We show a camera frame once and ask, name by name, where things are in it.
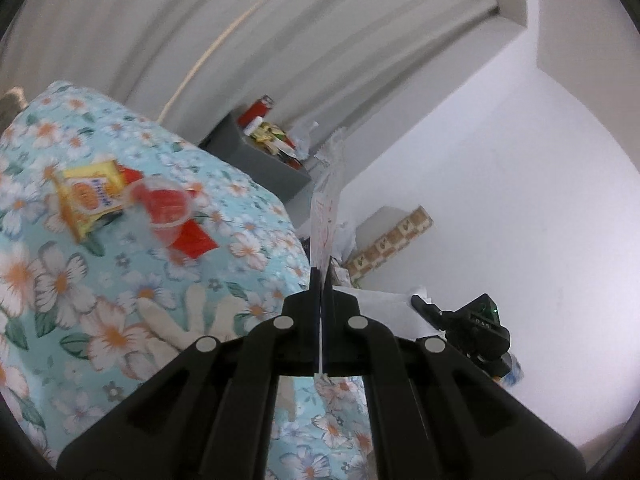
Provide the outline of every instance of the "bed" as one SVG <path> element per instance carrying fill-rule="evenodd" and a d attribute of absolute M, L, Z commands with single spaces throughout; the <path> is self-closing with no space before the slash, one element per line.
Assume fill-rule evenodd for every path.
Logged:
<path fill-rule="evenodd" d="M 52 176 L 114 158 L 191 190 L 219 247 L 147 250 L 117 221 L 76 244 Z M 53 83 L 0 137 L 0 393 L 52 465 L 196 338 L 247 334 L 308 277 L 277 197 L 98 92 Z M 360 378 L 281 379 L 266 478 L 364 480 L 372 457 Z"/>

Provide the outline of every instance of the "metal screw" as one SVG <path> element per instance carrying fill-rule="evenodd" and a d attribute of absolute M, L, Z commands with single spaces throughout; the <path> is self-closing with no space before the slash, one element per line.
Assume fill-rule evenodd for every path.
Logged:
<path fill-rule="evenodd" d="M 293 319 L 289 316 L 278 316 L 273 320 L 273 325 L 280 330 L 286 330 L 287 328 L 291 328 L 293 326 Z"/>
<path fill-rule="evenodd" d="M 205 336 L 196 341 L 196 350 L 202 353 L 211 352 L 216 348 L 217 345 L 218 343 L 216 343 L 216 340 L 214 338 Z"/>
<path fill-rule="evenodd" d="M 447 347 L 447 345 L 439 337 L 430 337 L 425 340 L 424 347 L 427 349 L 427 351 L 433 354 L 439 354 Z"/>
<path fill-rule="evenodd" d="M 354 328 L 356 330 L 362 330 L 364 327 L 366 327 L 369 324 L 369 321 L 367 321 L 366 317 L 353 316 L 349 318 L 347 323 L 349 323 L 349 326 L 351 328 Z"/>

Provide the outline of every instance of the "snack wrapper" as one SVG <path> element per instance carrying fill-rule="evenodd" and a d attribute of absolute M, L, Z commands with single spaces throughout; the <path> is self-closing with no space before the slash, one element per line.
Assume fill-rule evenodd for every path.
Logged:
<path fill-rule="evenodd" d="M 76 243 L 124 208 L 126 181 L 113 160 L 59 171 L 54 183 L 60 214 Z"/>

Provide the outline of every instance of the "white curtain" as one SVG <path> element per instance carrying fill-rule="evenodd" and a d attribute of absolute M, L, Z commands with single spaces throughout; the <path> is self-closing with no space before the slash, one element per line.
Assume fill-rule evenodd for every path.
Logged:
<path fill-rule="evenodd" d="M 199 142 L 263 94 L 317 144 L 355 126 L 497 0 L 27 0 L 0 52 L 0 91 L 92 86 Z M 204 52 L 199 70 L 175 96 Z"/>

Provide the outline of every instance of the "red packet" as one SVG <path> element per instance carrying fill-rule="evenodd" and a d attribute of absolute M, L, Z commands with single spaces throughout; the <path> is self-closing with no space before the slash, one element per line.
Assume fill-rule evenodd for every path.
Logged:
<path fill-rule="evenodd" d="M 145 177 L 145 174 L 141 171 L 132 170 L 131 168 L 127 168 L 126 166 L 123 166 L 121 164 L 116 163 L 116 167 L 118 168 L 120 174 L 124 177 L 127 186 Z"/>
<path fill-rule="evenodd" d="M 218 246 L 193 218 L 185 222 L 180 237 L 171 245 L 172 249 L 183 252 L 193 260 Z"/>

